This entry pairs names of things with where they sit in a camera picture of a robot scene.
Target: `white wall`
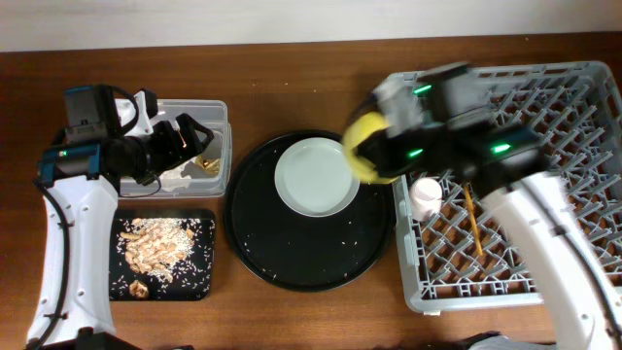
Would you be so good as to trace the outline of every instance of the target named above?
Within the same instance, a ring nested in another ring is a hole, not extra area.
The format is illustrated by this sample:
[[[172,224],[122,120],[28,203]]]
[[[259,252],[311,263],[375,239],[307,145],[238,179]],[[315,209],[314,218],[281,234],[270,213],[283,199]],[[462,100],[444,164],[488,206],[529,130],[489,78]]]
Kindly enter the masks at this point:
[[[622,30],[621,0],[0,0],[0,51]]]

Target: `small white cup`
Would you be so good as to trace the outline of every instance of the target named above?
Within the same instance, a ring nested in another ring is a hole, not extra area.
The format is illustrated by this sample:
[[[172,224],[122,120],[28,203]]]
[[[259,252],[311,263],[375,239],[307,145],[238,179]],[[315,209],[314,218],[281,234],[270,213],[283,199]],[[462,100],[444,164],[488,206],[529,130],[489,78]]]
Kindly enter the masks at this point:
[[[443,190],[436,180],[421,178],[410,187],[409,193],[413,219],[424,221],[440,211]]]

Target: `black round tray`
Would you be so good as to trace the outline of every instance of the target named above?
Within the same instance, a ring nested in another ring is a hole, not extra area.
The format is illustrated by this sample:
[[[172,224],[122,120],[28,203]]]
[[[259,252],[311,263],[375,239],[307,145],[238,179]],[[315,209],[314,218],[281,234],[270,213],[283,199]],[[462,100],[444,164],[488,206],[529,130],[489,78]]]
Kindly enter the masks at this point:
[[[225,235],[242,263],[266,282],[301,292],[361,276],[382,256],[395,225],[391,186],[361,184],[348,207],[324,218],[298,214],[283,202],[274,185],[276,163],[310,137],[340,139],[317,130],[272,139],[242,160],[225,194]]]

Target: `green light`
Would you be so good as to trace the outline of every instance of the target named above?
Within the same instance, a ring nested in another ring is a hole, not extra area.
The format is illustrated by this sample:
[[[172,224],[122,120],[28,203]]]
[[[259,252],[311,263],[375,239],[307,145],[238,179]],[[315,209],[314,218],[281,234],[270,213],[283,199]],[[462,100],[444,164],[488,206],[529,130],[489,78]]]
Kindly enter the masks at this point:
[[[421,92],[428,91],[431,88],[432,88],[432,86],[419,87],[419,88],[416,88],[414,91],[412,91],[412,93],[419,94]]]
[[[497,145],[495,147],[493,147],[491,150],[493,151],[493,153],[501,153],[504,151],[509,150],[510,146],[508,144],[502,144],[502,145]]]
[[[420,155],[423,151],[424,151],[423,149],[417,149],[417,150],[414,150],[414,151],[410,151],[408,153],[408,157],[409,158],[414,158],[414,157]]]

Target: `wooden table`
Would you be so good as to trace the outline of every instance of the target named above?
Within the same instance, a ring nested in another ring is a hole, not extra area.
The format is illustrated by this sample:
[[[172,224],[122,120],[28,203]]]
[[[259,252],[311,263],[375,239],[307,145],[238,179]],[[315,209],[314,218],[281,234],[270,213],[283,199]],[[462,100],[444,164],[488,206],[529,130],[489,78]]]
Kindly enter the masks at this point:
[[[46,221],[30,183],[36,161],[66,124],[65,88],[107,83],[149,88],[162,98],[219,99],[228,106],[233,166],[279,133],[340,132],[348,114],[392,72],[453,61],[478,66],[602,60],[622,77],[622,33],[388,40],[0,54],[0,348],[24,344],[41,283]],[[121,206],[137,205],[123,203]],[[152,201],[222,216],[222,199]],[[410,311],[395,242],[369,272],[343,288],[301,294],[249,272],[218,227],[212,295],[199,302],[113,302],[118,336],[144,348],[370,348],[421,346],[489,330],[551,341],[541,306]]]

